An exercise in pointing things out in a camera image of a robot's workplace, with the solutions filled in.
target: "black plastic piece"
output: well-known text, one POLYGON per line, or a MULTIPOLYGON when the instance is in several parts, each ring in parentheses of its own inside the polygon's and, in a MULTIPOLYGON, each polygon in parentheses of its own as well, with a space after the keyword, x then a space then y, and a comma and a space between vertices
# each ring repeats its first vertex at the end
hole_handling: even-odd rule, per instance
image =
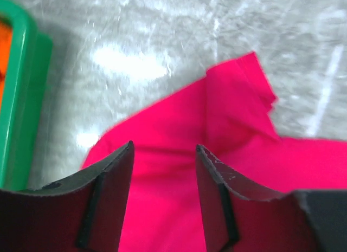
POLYGON ((346 191, 277 192, 233 170, 201 145, 196 170, 207 252, 346 250, 346 191), (229 214, 221 185, 229 194, 229 214), (239 233, 238 241, 230 227, 239 233))
POLYGON ((0 190, 0 250, 118 251, 133 159, 129 142, 40 190, 0 190))

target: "gray marble surface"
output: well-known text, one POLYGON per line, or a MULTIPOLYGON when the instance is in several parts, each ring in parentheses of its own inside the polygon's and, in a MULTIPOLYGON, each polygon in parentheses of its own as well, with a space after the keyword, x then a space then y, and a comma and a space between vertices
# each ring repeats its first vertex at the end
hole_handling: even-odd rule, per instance
POLYGON ((30 186, 109 127, 255 50, 280 134, 347 140, 347 0, 16 0, 54 41, 30 186))

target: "pink cloth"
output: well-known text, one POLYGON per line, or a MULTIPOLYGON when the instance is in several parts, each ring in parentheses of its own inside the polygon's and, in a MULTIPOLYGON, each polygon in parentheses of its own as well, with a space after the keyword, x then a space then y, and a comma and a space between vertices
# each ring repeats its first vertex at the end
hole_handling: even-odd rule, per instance
POLYGON ((135 164, 120 252, 205 251, 195 146, 267 187, 347 188, 347 144, 281 138, 275 101, 255 53, 206 76, 109 130, 83 168, 133 140, 135 164))

